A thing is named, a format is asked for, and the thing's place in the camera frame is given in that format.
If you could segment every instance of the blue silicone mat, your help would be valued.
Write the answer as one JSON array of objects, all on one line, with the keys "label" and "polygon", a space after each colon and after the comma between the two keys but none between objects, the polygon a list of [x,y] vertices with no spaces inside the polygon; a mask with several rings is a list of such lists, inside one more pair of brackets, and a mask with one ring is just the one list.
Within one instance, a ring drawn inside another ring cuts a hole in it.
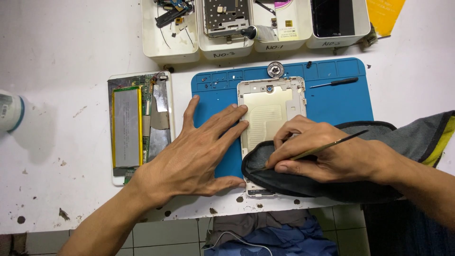
[{"label": "blue silicone mat", "polygon": [[[315,122],[332,125],[352,121],[373,121],[365,65],[357,58],[314,61],[310,68],[306,62],[286,64],[282,77],[303,77],[307,117]],[[330,83],[349,77],[359,80],[351,84],[310,86]],[[201,97],[194,114],[195,127],[201,126],[212,115],[229,104],[237,103],[237,85],[241,81],[270,78],[267,67],[249,67],[216,72],[203,72],[191,80],[192,94]],[[240,170],[242,155],[240,139],[228,149],[215,169],[215,178],[234,175],[243,178]]]}]

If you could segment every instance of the tiled floor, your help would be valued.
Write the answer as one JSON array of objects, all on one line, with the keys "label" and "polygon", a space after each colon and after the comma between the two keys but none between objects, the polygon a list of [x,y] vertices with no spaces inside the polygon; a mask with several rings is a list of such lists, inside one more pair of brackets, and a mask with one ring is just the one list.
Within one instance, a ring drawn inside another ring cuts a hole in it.
[{"label": "tiled floor", "polygon": [[[310,209],[318,218],[324,237],[338,245],[340,256],[368,256],[369,245],[360,205],[337,205]],[[210,218],[170,220],[137,224],[117,256],[203,256]],[[29,233],[30,255],[53,256],[72,234],[70,231]]]}]

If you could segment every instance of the fingernail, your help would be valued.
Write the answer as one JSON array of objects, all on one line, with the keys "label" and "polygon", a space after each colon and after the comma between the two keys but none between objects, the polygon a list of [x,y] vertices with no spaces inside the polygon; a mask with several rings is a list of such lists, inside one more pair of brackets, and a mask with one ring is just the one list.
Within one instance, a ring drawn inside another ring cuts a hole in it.
[{"label": "fingernail", "polygon": [[277,171],[277,172],[285,172],[287,170],[288,170],[288,167],[285,165],[280,165],[277,168],[275,168],[275,171]]}]

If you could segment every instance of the blue cloth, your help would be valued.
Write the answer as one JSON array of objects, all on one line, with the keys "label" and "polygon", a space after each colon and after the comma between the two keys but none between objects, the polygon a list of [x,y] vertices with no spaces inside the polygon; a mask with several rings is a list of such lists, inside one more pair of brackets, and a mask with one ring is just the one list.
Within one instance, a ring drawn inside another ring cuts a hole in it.
[{"label": "blue cloth", "polygon": [[[273,256],[338,256],[336,244],[322,237],[321,227],[314,216],[308,217],[302,227],[292,228],[288,225],[283,225],[281,229],[266,227],[257,229],[242,239],[269,248]],[[204,251],[204,256],[238,255],[270,256],[270,252],[238,240]]]}]

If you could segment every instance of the table surface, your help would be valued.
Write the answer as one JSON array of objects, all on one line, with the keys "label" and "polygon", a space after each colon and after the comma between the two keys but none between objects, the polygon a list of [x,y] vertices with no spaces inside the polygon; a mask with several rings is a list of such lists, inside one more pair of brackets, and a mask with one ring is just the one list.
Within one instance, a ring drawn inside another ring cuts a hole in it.
[{"label": "table surface", "polygon": [[[364,52],[356,46],[339,50],[339,57],[371,65],[367,79],[375,120],[401,127],[455,109],[453,9],[455,1],[407,1],[391,38]],[[106,81],[160,69],[142,53],[141,22],[139,1],[0,1],[0,88],[23,96],[26,107],[19,128],[0,133],[1,234],[74,229],[121,189],[111,182]],[[191,97],[190,80],[198,72],[331,58],[331,48],[303,47],[174,65],[176,133]],[[439,167],[455,174],[454,155],[451,140]],[[176,197],[146,218],[213,216],[210,208],[232,215],[335,204],[326,198],[300,198],[299,205],[288,196],[253,199],[234,189],[211,198]],[[59,216],[60,208],[70,220]],[[17,223],[19,216],[24,224]]]}]

